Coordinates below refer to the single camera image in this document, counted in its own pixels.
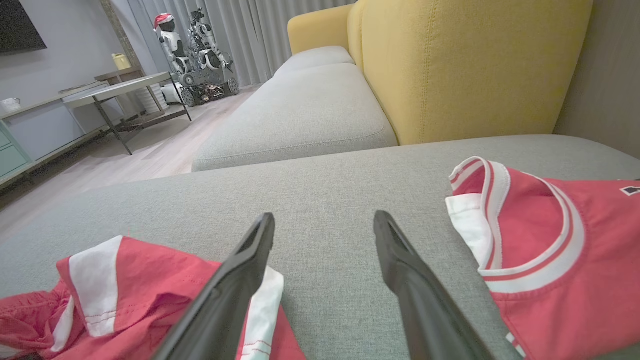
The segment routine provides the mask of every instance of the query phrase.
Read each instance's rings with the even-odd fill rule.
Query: yellow cushion
[[[293,54],[323,46],[342,46],[349,51],[347,17],[353,4],[306,13],[289,21],[289,44]]]
[[[368,0],[364,74],[401,145],[551,133],[590,0]]]
[[[347,34],[349,35],[349,54],[356,65],[363,70],[362,65],[362,15],[366,0],[358,0],[353,5],[347,19]]]

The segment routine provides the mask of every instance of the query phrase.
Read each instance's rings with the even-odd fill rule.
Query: robot toy
[[[160,44],[166,53],[171,67],[177,74],[191,72],[191,60],[184,53],[184,44],[180,35],[175,32],[175,19],[170,13],[163,13],[156,17],[154,31],[159,35]]]
[[[189,37],[191,38],[191,51],[200,63],[200,69],[209,68],[217,70],[220,67],[231,70],[233,60],[227,61],[222,52],[216,46],[213,37],[213,29],[211,25],[200,22],[204,18],[202,8],[191,12],[191,29],[189,29]]]
[[[158,15],[154,23],[154,31],[159,35],[171,68],[179,76],[180,94],[187,106],[201,105],[239,92],[235,78],[229,78],[227,82],[223,80],[223,69],[233,73],[233,61],[227,61],[216,46],[211,25],[200,22],[204,16],[202,8],[191,12],[189,54],[175,31],[175,19],[170,13]]]

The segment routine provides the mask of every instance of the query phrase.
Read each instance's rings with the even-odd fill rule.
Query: wooden floor
[[[143,130],[122,144],[107,135],[52,161],[33,174],[35,184],[18,181],[0,192],[0,244],[43,211],[87,190],[191,172],[191,160],[212,132],[245,102],[257,86],[240,94],[189,108],[181,116]]]

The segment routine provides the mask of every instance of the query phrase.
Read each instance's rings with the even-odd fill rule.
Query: red santa hat
[[[156,16],[156,21],[154,22],[154,30],[158,27],[158,25],[166,24],[167,22],[170,22],[172,20],[173,15],[171,15],[170,13],[162,13]]]

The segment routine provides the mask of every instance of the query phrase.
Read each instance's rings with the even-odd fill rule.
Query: sofa cushion
[[[325,46],[303,51],[291,56],[276,71],[274,76],[296,70],[309,69],[323,65],[349,63],[355,64],[349,53],[342,46]]]
[[[193,171],[395,145],[360,70],[325,65],[267,81],[202,145]]]
[[[279,161],[93,190],[0,245],[0,297],[56,284],[55,262],[116,235],[223,261],[257,215],[273,212],[269,265],[309,359],[406,359],[399,306],[385,286],[373,215],[389,211],[496,360],[521,360],[444,202],[448,176],[478,155],[537,176],[638,179],[640,161],[557,135],[430,143]],[[637,359],[640,347],[617,353]]]

